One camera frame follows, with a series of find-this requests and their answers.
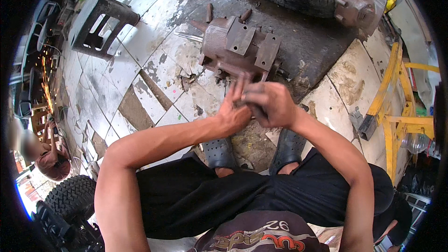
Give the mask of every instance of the black pants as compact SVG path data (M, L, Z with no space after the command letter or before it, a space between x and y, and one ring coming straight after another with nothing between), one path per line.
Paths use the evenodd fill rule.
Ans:
M387 173L369 164L375 215L393 199ZM195 153L137 173L143 225L149 238L195 236L249 210L290 211L322 227L344 223L349 185L312 148L290 175L239 172L218 178Z

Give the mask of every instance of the plastic stool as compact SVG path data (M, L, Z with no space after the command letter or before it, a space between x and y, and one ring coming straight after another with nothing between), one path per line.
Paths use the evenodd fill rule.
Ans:
M98 24L97 20L100 17L103 19ZM109 60L112 55L107 51L122 28L125 25L135 26L139 20L139 14L119 1L86 0L70 30L70 46L73 51ZM109 36L102 37L99 33L106 23L112 32Z

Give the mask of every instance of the yellow metal stand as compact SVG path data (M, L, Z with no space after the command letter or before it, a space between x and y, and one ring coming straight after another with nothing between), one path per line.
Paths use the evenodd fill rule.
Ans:
M416 117L415 99L409 80L408 67L439 72L439 68L419 63L404 63L401 59L403 50L401 42L392 46L388 67L384 73L383 81L366 116L358 130L360 136L369 140L376 127L383 124L386 141L386 171L395 182L396 157L401 142L407 133L424 133L434 139L434 125L432 117ZM400 80L403 87L406 104L401 116L388 115L396 82Z

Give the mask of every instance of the dirty floor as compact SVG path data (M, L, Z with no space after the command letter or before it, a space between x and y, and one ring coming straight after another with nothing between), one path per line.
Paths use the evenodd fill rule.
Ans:
M71 51L64 44L53 92L56 106L68 107L61 126L73 154L95 161L110 144L133 132L217 113L226 80L216 84L212 72L198 65L200 43L174 35L177 31L201 35L188 21L204 21L206 5L212 3L214 17L252 8L249 25L281 35L280 57L290 78L276 80L290 88L296 103L355 144L369 162L385 168L382 129L377 129L378 142L363 141L348 116L356 106L365 114L387 66L390 50L379 30L361 43L354 30L336 20L294 13L267 0L118 1L130 5L141 19L120 32L109 48L114 55L110 61ZM252 121L235 134L232 143L240 165L266 170L278 133ZM145 168L179 159L191 148L203 157L200 146L192 146Z

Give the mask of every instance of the hand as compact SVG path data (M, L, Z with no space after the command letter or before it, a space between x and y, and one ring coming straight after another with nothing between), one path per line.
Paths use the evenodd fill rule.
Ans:
M247 105L238 105L238 103L241 103L244 86L248 83L248 76L241 75L231 85L218 114L215 116L219 120L219 125L224 128L222 138L244 129L250 121L251 114Z
M50 127L50 136L53 137L54 136L54 128L56 127L56 124L54 121L48 121L49 122L49 127Z
M241 100L249 106L263 127L291 126L298 118L298 108L288 89L275 82L259 82L244 88Z

